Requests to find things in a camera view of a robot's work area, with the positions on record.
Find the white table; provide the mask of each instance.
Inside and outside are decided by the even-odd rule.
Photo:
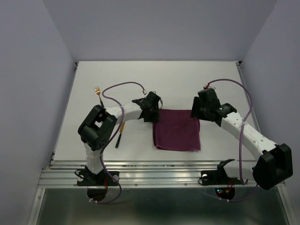
[[[77,133],[78,127],[94,105],[99,104],[95,86],[101,90],[126,81],[141,83],[148,91],[155,90],[165,109],[191,109],[193,98],[209,81],[230,78],[241,82],[235,62],[215,61],[95,61],[79,62],[74,84],[61,127],[54,161],[84,161],[85,148]],[[230,103],[243,116],[249,110],[244,90],[231,82],[212,84],[221,104]],[[109,90],[107,95],[122,104],[142,98],[139,86],[128,84]],[[107,107],[116,106],[102,98]],[[254,125],[250,116],[248,123]],[[238,159],[238,141],[217,124],[200,121],[201,150],[179,152],[158,150],[153,145],[152,124],[143,120],[126,122],[120,146],[116,139],[106,148],[104,161],[221,161]],[[243,149],[243,160],[253,160]]]

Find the folded cloth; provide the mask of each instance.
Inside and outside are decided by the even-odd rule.
[[[173,151],[200,150],[200,122],[191,110],[160,109],[160,121],[153,123],[155,147]]]

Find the gold fork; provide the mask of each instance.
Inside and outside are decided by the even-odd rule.
[[[101,91],[100,91],[100,89],[99,89],[98,86],[95,87],[95,92],[96,92],[96,94],[99,96],[101,106],[104,108],[104,104],[103,104],[103,102],[102,102],[102,100],[101,100],[101,96],[100,96]]]

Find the maroon cloth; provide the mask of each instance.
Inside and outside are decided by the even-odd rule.
[[[160,121],[153,123],[155,147],[173,151],[200,150],[200,122],[191,110],[159,110]]]

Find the gray floor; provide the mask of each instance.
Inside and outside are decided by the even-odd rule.
[[[252,187],[237,188],[235,198]],[[117,193],[113,190],[111,197]],[[39,225],[284,225],[287,224],[277,188],[258,189],[248,200],[225,203],[207,196],[213,189],[131,189],[109,205],[95,205],[86,189],[48,189]]]

